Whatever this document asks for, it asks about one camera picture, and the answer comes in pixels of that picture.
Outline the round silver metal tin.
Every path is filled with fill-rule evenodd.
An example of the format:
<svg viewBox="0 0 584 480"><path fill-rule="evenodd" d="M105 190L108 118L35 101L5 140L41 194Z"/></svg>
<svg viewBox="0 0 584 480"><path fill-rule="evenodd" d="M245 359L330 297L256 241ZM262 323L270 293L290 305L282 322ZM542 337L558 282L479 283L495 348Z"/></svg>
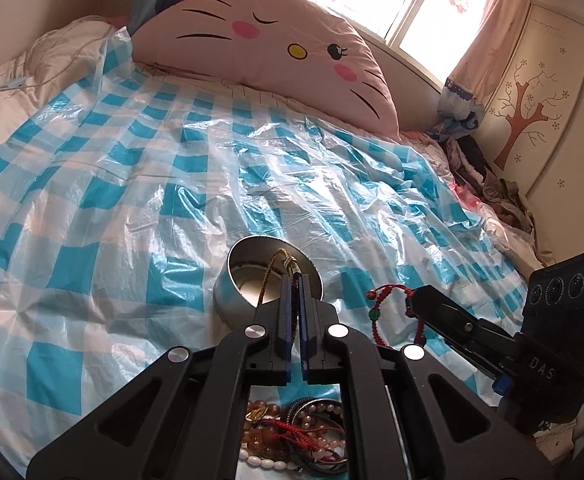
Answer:
<svg viewBox="0 0 584 480"><path fill-rule="evenodd" d="M317 299L322 298L323 283L318 270L297 247L272 236L243 237L229 250L213 289L215 310L230 330L237 330L252 322L272 256L277 258L272 265L263 301L280 297L287 255L292 256L301 272L309 276L311 294Z"/></svg>

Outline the pile of clothes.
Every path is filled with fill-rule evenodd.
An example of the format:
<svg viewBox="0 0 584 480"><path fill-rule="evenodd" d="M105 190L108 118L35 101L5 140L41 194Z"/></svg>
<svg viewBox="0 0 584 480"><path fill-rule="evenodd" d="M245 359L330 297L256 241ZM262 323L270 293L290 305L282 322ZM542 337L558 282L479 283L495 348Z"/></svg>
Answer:
<svg viewBox="0 0 584 480"><path fill-rule="evenodd" d="M490 206L502 223L527 234L534 233L533 215L518 185L495 174L472 136L463 136L459 141L449 138L441 147L457 184Z"/></svg>

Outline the white wardrobe with tree decal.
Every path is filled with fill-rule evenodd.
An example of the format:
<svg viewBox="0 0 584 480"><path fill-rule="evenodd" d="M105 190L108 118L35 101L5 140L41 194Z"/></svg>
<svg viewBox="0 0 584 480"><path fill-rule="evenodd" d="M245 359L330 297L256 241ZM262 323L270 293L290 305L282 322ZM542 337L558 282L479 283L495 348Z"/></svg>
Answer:
<svg viewBox="0 0 584 480"><path fill-rule="evenodd" d="M475 139L526 198L539 249L584 252L584 25L531 7Z"/></svg>

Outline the blue white checkered plastic sheet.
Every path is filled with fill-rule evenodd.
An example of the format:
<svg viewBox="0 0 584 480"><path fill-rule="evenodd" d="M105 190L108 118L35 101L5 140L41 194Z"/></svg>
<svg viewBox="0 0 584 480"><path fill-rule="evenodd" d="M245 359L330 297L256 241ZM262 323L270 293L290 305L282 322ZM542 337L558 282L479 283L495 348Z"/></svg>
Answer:
<svg viewBox="0 0 584 480"><path fill-rule="evenodd" d="M225 336L213 287L269 235L368 332L374 286L431 284L509 332L522 276L413 144L229 84L135 65L98 35L88 73L0 129L0 451L24 471L166 350Z"/></svg>

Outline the pink window curtain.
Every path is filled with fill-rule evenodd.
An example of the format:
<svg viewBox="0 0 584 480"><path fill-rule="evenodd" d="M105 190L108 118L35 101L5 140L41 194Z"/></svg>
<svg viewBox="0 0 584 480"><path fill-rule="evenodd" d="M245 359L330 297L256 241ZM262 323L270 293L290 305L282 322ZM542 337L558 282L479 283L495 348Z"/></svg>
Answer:
<svg viewBox="0 0 584 480"><path fill-rule="evenodd" d="M487 0L478 34L447 77L434 139L461 138L478 130L516 47L531 0Z"/></svg>

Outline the pink cat face pillow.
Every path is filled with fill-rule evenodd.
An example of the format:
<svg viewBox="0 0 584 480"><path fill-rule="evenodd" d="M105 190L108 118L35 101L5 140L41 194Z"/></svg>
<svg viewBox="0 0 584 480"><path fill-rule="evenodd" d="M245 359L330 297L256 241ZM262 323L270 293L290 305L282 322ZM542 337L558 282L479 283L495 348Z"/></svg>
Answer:
<svg viewBox="0 0 584 480"><path fill-rule="evenodd" d="M133 33L132 55L275 93L381 138L399 133L368 44L308 0L183 0Z"/></svg>

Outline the beige quilt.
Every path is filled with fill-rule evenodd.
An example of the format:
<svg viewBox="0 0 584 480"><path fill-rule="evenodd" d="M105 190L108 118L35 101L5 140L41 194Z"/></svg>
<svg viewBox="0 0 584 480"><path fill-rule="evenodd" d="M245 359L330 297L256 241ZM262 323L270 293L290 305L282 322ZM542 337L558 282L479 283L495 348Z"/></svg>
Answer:
<svg viewBox="0 0 584 480"><path fill-rule="evenodd" d="M93 72L101 44L114 32L104 18L79 18L0 65L0 144L39 108Z"/></svg>

